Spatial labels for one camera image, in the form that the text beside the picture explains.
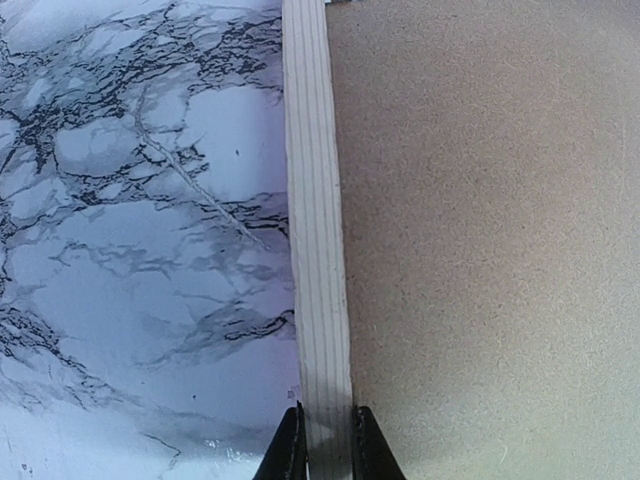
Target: white marble surface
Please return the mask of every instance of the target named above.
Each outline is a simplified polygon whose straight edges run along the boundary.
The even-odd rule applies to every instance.
[[[0,478],[250,478],[298,381],[279,5],[0,16]]]

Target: black clamp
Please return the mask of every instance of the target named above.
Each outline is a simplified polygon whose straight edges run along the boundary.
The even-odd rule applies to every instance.
[[[354,480],[406,480],[369,407],[353,408]],[[304,409],[288,409],[253,480],[307,480]]]

